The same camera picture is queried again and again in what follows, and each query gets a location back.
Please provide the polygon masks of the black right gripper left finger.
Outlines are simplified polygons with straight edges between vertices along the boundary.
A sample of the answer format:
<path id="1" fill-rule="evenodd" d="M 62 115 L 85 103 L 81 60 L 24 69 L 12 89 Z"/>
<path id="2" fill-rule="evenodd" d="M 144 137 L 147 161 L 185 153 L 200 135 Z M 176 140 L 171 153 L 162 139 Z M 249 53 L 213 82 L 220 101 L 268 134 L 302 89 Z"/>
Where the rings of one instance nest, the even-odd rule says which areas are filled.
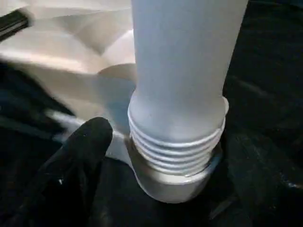
<path id="1" fill-rule="evenodd" d="M 63 143 L 7 131 L 7 226 L 86 225 L 112 137 L 101 117 Z"/>

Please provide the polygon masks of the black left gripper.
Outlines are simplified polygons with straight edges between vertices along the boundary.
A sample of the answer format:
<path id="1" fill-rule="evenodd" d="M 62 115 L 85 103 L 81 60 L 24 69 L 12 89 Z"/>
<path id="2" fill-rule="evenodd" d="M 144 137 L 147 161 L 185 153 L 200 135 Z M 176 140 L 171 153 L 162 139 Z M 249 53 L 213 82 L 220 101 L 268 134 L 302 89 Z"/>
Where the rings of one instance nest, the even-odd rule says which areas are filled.
<path id="1" fill-rule="evenodd" d="M 4 41 L 31 25 L 29 15 L 21 10 L 0 17 L 0 40 Z"/>

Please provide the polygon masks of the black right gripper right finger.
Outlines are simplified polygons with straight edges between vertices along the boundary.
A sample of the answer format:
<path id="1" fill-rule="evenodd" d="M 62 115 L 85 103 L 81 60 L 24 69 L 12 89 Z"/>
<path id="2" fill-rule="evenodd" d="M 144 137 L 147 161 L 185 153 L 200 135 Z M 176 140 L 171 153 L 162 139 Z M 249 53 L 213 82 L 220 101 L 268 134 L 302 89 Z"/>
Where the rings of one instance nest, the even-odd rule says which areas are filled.
<path id="1" fill-rule="evenodd" d="M 229 178 L 255 227 L 303 225 L 303 169 L 270 138 L 227 133 L 223 150 Z"/>

